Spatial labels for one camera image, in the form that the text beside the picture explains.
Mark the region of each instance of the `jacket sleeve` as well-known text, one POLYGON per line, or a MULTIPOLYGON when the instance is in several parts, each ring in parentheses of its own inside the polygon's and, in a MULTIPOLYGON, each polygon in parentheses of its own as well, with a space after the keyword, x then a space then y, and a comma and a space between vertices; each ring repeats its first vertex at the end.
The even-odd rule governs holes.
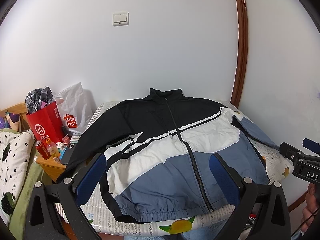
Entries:
POLYGON ((99 148, 130 134, 131 129, 119 108, 114 106, 107 110, 81 135, 65 171, 57 178, 57 183, 72 176, 75 168, 99 148))

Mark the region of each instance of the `silver bolt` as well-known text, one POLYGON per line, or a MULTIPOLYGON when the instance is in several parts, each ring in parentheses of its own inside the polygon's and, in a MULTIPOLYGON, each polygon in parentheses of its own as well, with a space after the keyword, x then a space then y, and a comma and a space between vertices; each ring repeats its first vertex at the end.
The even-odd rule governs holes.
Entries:
POLYGON ((64 183, 64 184, 69 184, 71 181, 72 181, 71 178, 65 178, 65 179, 63 180, 63 183, 64 183))
POLYGON ((252 183, 252 179, 249 178, 249 177, 245 177, 243 180, 244 180, 244 182, 247 183, 247 184, 252 183))
POLYGON ((40 187, 42 185, 42 182, 41 181, 37 181, 36 184, 35 184, 35 187, 40 187))
POLYGON ((273 184, 274 184, 276 187, 281 187, 281 183, 280 183, 279 181, 275 181, 273 184))

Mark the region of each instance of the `white plastic bag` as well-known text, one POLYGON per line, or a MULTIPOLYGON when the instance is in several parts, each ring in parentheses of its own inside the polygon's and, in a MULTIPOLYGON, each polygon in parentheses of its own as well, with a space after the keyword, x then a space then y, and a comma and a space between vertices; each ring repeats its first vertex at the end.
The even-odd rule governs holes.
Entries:
POLYGON ((63 125, 73 134, 82 135, 92 118, 92 110, 79 82, 55 95, 63 125))

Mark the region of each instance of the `hand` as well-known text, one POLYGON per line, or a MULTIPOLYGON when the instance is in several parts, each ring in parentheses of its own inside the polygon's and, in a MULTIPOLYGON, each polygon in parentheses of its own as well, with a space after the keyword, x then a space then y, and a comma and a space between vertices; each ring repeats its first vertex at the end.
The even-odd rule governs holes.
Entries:
MULTIPOLYGON (((301 219, 301 223, 303 223, 308 217, 310 217, 311 214, 315 212, 319 207, 318 203, 316 202, 316 197, 314 196, 315 191, 315 184, 310 183, 308 186, 308 193, 306 195, 307 206, 302 210, 303 218, 301 219)), ((304 223, 301 227, 301 231, 307 231, 313 220, 314 217, 311 217, 306 223, 304 223)))

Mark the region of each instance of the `white blanket with black flowers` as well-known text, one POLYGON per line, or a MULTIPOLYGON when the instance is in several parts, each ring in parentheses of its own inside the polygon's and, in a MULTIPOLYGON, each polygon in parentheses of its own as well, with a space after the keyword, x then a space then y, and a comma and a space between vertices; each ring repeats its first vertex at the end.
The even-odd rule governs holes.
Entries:
POLYGON ((34 142, 31 130, 22 134, 0 131, 0 216, 7 226, 24 184, 34 142))

